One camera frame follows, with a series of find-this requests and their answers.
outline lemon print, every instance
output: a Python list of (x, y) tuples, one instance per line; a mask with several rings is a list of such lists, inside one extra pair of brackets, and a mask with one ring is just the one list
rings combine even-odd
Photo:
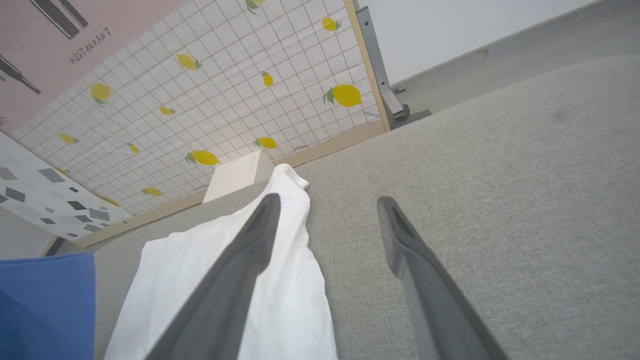
[(259, 9), (260, 7), (257, 4), (262, 4), (264, 0), (246, 0), (246, 9), (249, 10), (250, 13), (256, 15), (253, 12), (254, 9)]
[(165, 115), (173, 115), (173, 114), (175, 114), (175, 110), (174, 109), (169, 109), (166, 106), (160, 106), (159, 109), (160, 109), (160, 112), (165, 114)]
[(101, 196), (101, 197), (100, 197), (100, 199), (102, 199), (102, 200), (104, 200), (104, 201), (106, 201), (106, 202), (108, 202), (108, 203), (111, 203), (111, 204), (113, 204), (113, 205), (115, 205), (115, 206), (120, 207), (120, 205), (119, 205), (117, 202), (115, 202), (115, 201), (114, 201), (114, 200), (112, 200), (112, 199), (109, 199), (109, 198), (108, 198), (108, 197), (106, 197), (106, 196)]
[(105, 100), (111, 96), (111, 89), (105, 84), (95, 84), (91, 86), (91, 96), (98, 106), (104, 107), (107, 103)]
[(338, 101), (338, 104), (346, 107), (362, 104), (360, 91), (353, 85), (338, 85), (335, 88), (330, 88), (324, 94), (322, 101), (325, 105), (327, 101), (335, 104), (334, 99)]
[(60, 134), (58, 134), (58, 137), (59, 137), (62, 141), (66, 142), (66, 143), (77, 143), (77, 142), (78, 142), (78, 139), (74, 138), (74, 137), (73, 137), (73, 136), (71, 136), (71, 135), (67, 135), (67, 134), (65, 134), (65, 133), (60, 133)]
[(262, 146), (265, 149), (275, 149), (278, 147), (278, 144), (276, 143), (276, 140), (272, 139), (272, 138), (259, 138), (256, 139), (253, 144), (255, 146)]
[(132, 143), (128, 143), (127, 146), (131, 149), (131, 151), (133, 151), (134, 154), (137, 154), (140, 152), (140, 150), (138, 150), (138, 147), (133, 145)]
[(340, 25), (342, 25), (341, 22), (333, 21), (330, 17), (322, 19), (322, 27), (327, 31), (336, 31), (340, 28)]
[(156, 188), (144, 188), (142, 189), (142, 193), (145, 195), (153, 195), (153, 196), (162, 195), (162, 192)]
[(202, 66), (202, 62), (201, 61), (194, 60), (189, 55), (178, 54), (177, 57), (178, 57), (178, 62), (185, 69), (198, 70)]
[(218, 160), (214, 154), (211, 154), (206, 150), (191, 151), (184, 157), (184, 159), (192, 164), (201, 163), (203, 165), (215, 165), (220, 163), (220, 160)]
[(264, 82), (264, 86), (268, 88), (273, 86), (273, 76), (266, 71), (262, 72), (262, 81)]

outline metal stand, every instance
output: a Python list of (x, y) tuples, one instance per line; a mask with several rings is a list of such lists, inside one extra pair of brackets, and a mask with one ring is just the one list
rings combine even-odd
[(382, 99), (385, 101), (391, 112), (394, 114), (396, 121), (404, 121), (409, 118), (410, 110), (406, 104), (401, 104), (396, 93), (389, 86), (389, 80), (387, 79), (387, 71), (385, 70), (385, 63), (382, 60), (382, 54), (380, 53), (380, 46), (378, 45), (378, 38), (376, 37), (376, 31), (373, 28), (373, 21), (371, 20), (371, 14), (369, 13), (369, 7), (365, 6), (356, 11), (360, 28), (364, 36), (364, 43), (367, 46), (367, 52), (371, 59), (371, 65), (373, 66), (373, 72), (376, 75), (376, 81), (378, 82), (378, 88)]

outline wooden trim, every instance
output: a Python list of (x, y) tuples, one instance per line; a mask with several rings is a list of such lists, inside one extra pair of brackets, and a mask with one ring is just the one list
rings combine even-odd
[(360, 126), (355, 130), (349, 131), (342, 136), (333, 138), (325, 143), (321, 143), (320, 145), (286, 156), (274, 163), (276, 165), (286, 163), (292, 167), (297, 167), (384, 133), (385, 128), (382, 121), (376, 121), (372, 124)]
[(384, 125), (385, 131), (391, 131), (391, 127), (389, 126), (389, 119), (387, 118), (387, 112), (385, 111), (385, 106), (382, 102), (380, 88), (378, 87), (378, 82), (376, 81), (376, 75), (373, 72), (373, 65), (371, 65), (371, 59), (369, 57), (369, 53), (367, 52), (367, 46), (364, 42), (364, 36), (362, 34), (362, 29), (360, 28), (360, 22), (358, 21), (358, 16), (356, 15), (356, 6), (353, 3), (353, 0), (344, 0), (344, 5), (347, 7), (347, 13), (349, 14), (349, 20), (351, 21), (353, 32), (356, 35), (356, 41), (358, 42), (360, 53), (362, 54), (364, 67), (367, 69), (367, 75), (369, 77), (369, 82), (371, 82), (373, 96), (376, 98), (376, 104), (378, 104), (378, 113), (380, 113), (380, 117), (382, 118), (382, 124)]
[[(346, 147), (353, 146), (357, 143), (363, 142), (375, 136), (385, 133), (385, 128), (380, 121), (376, 121), (372, 124), (360, 126), (354, 130), (349, 131), (346, 134), (333, 138), (325, 143), (316, 145), (310, 149), (298, 152), (291, 156), (287, 156), (275, 162), (275, 165), (288, 163), (292, 167), (300, 166), (309, 161), (322, 158), (333, 152), (340, 151)], [(114, 236), (126, 233), (137, 227), (147, 225), (150, 222), (160, 220), (169, 215), (175, 214), (184, 209), (188, 209), (191, 206), (196, 206), (202, 203), (204, 195), (207, 193), (207, 189), (200, 190), (199, 192), (192, 193), (182, 199), (176, 200), (160, 208), (150, 210), (146, 213), (136, 215), (125, 222), (113, 224), (105, 229), (97, 231), (96, 233), (83, 236), (82, 238), (73, 241), (74, 244), (82, 247), (93, 245), (102, 240), (107, 240)]]

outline white towel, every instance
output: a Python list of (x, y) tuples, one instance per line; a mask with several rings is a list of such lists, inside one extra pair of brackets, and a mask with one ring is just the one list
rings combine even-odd
[(291, 166), (279, 165), (243, 209), (147, 242), (105, 360), (145, 358), (268, 193), (280, 195), (280, 219), (271, 261), (256, 280), (238, 359), (337, 359), (324, 277), (308, 247), (308, 185)]

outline gray fabric surface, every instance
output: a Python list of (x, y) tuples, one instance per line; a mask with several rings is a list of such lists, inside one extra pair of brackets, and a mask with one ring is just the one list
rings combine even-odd
[[(604, 58), (298, 167), (340, 358), (416, 358), (380, 195), (398, 201), (511, 358), (639, 358), (639, 114), (640, 57)], [(101, 348), (143, 242), (233, 212), (257, 187), (98, 251)]]

